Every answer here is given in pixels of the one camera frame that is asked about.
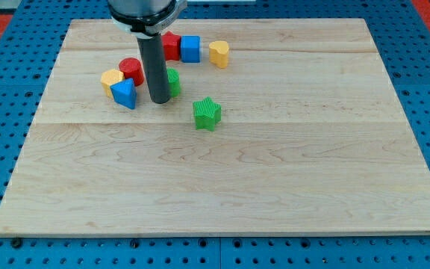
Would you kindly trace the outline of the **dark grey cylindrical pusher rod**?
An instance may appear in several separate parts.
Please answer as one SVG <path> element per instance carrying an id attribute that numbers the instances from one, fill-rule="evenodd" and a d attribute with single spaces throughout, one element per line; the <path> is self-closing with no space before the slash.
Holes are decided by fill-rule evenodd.
<path id="1" fill-rule="evenodd" d="M 151 100 L 157 104 L 168 102 L 171 93 L 161 35 L 140 35 L 137 37 L 137 43 Z"/>

